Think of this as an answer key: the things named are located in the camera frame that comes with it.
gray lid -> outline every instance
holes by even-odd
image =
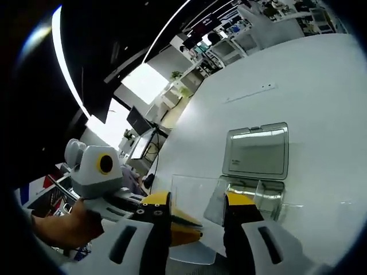
[[[247,178],[285,179],[288,173],[287,123],[229,131],[222,173]]]

ceiling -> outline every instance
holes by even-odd
[[[91,114],[101,121],[106,119],[111,97],[120,85],[120,79],[142,62],[144,49],[150,47],[167,21],[185,2],[79,0],[63,3],[61,40],[65,60],[74,85]],[[162,33],[146,61],[167,47],[171,39],[188,27],[188,23],[203,10],[207,8],[202,16],[227,2],[229,0],[191,0]],[[227,5],[218,13],[230,7]],[[125,64],[122,70],[118,69],[121,64]],[[116,76],[106,83],[104,80],[112,72]]]

black cable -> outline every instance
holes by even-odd
[[[157,151],[156,151],[156,152],[153,152],[153,153],[149,153],[149,152],[147,152],[146,154],[147,154],[147,155],[154,155],[154,154],[158,154],[158,152],[159,152],[159,147],[158,147],[154,142],[151,142],[151,144],[153,144],[153,145],[157,148]]]
[[[154,179],[155,179],[155,174],[157,173],[157,169],[158,169],[158,162],[159,162],[159,134],[157,133],[157,145],[156,145],[158,152],[157,152],[157,165],[155,166],[155,171],[154,171]],[[151,188],[153,187],[153,182],[150,186],[149,189],[149,195],[151,195]]]

window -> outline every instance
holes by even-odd
[[[168,81],[147,63],[138,66],[121,82],[146,104],[151,104],[168,84]]]
[[[106,123],[103,124],[97,117],[92,116],[87,122],[87,127],[101,140],[118,150],[125,129],[131,129],[130,124],[126,120],[129,112],[128,109],[112,99]]]
[[[223,38],[228,38],[228,35],[225,34],[224,31],[220,31],[219,34],[223,37]]]
[[[203,42],[204,43],[206,43],[208,46],[211,46],[211,41],[208,39],[208,35],[206,34],[206,35],[204,35],[203,37],[202,37],[202,40],[203,40]]]

ceiling light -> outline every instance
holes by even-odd
[[[56,57],[58,64],[61,68],[61,71],[64,75],[65,81],[67,82],[71,94],[73,94],[74,99],[78,103],[80,109],[86,115],[87,118],[90,118],[91,115],[88,113],[87,109],[84,107],[82,100],[78,92],[75,89],[74,83],[71,79],[67,63],[65,61],[64,53],[63,53],[63,46],[61,44],[61,32],[60,32],[60,19],[61,19],[61,6],[53,13],[52,15],[52,40],[53,46],[55,48]]]
[[[216,2],[218,2],[219,0],[215,0],[215,1],[213,1],[209,6],[207,6],[205,9],[203,9],[197,16],[195,16],[189,23],[187,23],[186,24],[186,26],[185,26],[185,28],[184,28],[184,30],[183,30],[183,32],[186,32],[186,31],[188,31],[188,30],[190,30],[192,27],[189,27],[188,28],[188,26],[190,26],[191,25],[191,23],[192,22],[195,22],[196,21],[196,19],[201,15],[201,14],[203,14],[206,10],[208,10],[211,6],[213,6]]]
[[[178,10],[172,15],[172,17],[167,21],[167,23],[164,25],[163,29],[158,33],[157,37],[155,38],[155,40],[153,41],[153,43],[150,45],[149,50],[147,52],[147,54],[144,56],[143,62],[142,64],[144,64],[144,62],[146,61],[148,55],[150,54],[150,51],[152,50],[152,48],[154,47],[155,43],[157,43],[158,39],[160,38],[160,36],[162,35],[162,33],[165,31],[165,29],[167,28],[167,26],[169,25],[169,23],[173,20],[173,18],[176,17],[176,15],[190,2],[191,0],[187,0],[185,3],[183,3],[183,5],[181,7],[178,8]]]
[[[217,12],[217,11],[219,11],[222,7],[224,7],[224,6],[228,5],[229,3],[232,3],[233,1],[234,1],[234,0],[229,1],[228,3],[224,4],[223,6],[221,6],[219,9],[217,9],[217,10],[213,11],[213,13],[216,13],[216,12]]]
[[[218,18],[222,17],[222,16],[223,16],[223,15],[225,15],[226,13],[229,13],[231,10],[233,10],[233,9],[235,9],[235,8],[237,8],[237,6],[232,7],[232,8],[230,8],[229,10],[227,10],[226,12],[222,13],[221,15],[219,15],[219,16],[218,16]]]

